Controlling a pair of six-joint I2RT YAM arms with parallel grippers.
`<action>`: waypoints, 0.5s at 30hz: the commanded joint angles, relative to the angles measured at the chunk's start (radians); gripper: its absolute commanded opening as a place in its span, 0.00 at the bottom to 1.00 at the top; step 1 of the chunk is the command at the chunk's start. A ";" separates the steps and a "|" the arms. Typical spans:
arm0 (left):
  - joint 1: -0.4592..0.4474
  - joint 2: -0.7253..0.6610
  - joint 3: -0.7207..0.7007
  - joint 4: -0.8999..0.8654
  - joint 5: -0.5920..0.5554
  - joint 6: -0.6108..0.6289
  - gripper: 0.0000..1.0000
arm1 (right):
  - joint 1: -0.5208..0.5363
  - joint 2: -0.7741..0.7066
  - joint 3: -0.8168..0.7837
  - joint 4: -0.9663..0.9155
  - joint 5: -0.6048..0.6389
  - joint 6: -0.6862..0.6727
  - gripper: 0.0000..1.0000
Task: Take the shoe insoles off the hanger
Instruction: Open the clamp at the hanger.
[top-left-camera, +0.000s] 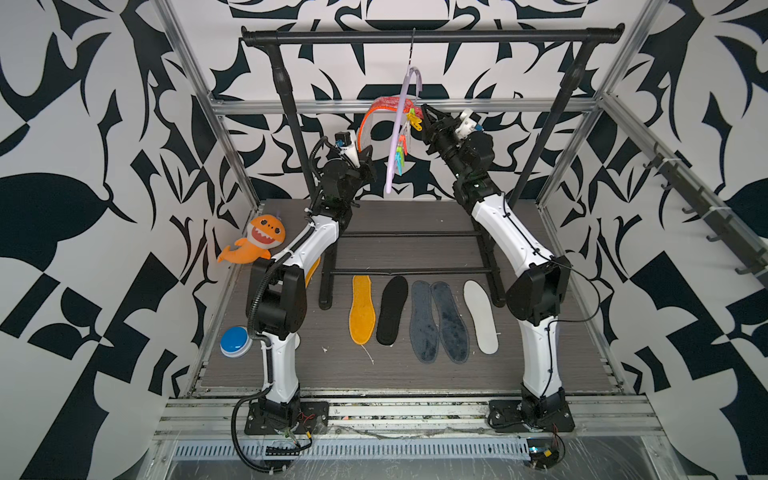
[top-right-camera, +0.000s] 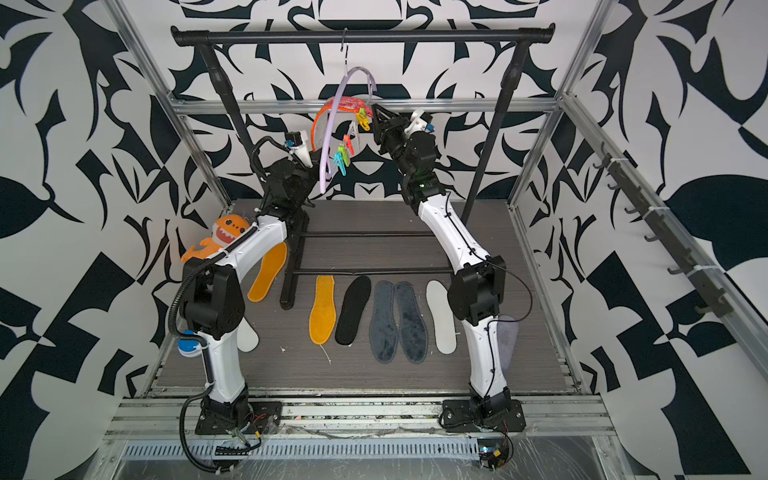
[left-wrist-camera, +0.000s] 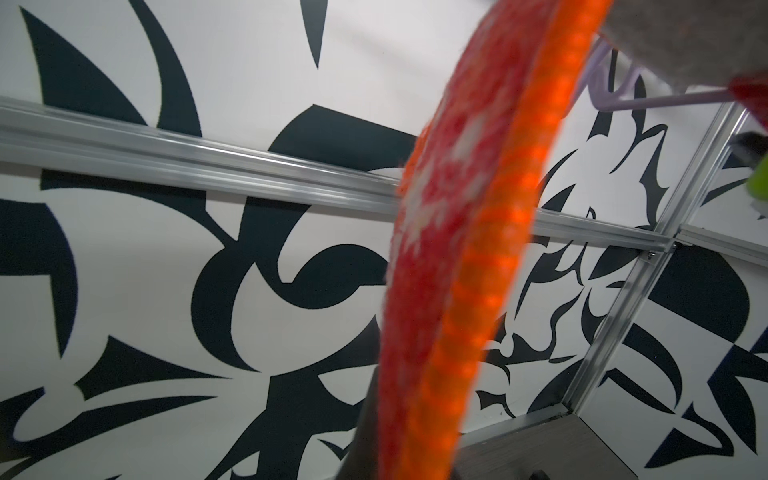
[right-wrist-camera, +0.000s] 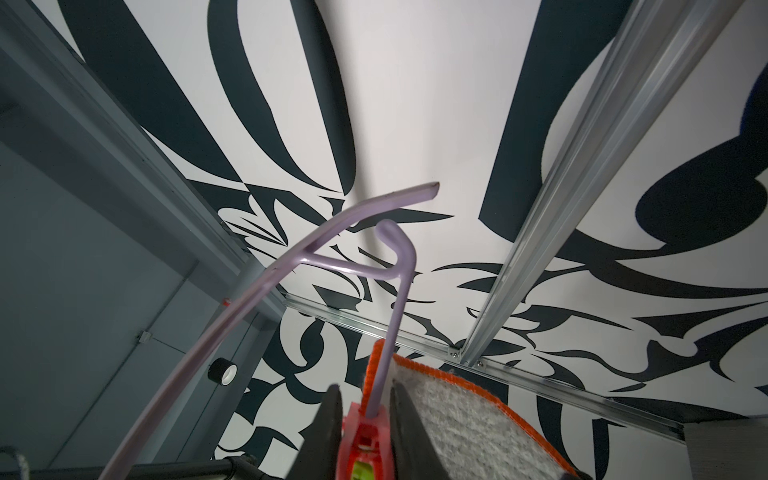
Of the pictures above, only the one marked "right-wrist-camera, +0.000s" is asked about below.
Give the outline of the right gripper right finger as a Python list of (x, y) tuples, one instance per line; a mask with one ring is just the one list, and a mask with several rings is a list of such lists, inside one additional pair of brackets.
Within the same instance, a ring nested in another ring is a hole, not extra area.
[(448, 480), (405, 386), (394, 381), (390, 391), (390, 437), (398, 480)]

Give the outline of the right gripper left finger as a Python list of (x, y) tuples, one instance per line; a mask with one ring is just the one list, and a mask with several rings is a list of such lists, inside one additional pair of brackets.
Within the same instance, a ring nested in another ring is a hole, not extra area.
[(343, 402), (338, 384), (323, 396), (286, 480), (334, 479), (342, 437)]

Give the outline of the grey orange-edged insole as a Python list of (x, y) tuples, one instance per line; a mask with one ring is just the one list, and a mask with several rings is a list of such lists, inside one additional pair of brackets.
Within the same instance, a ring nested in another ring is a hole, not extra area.
[(410, 395), (449, 479), (580, 479), (535, 428), (487, 390), (393, 355), (382, 401), (394, 381)]

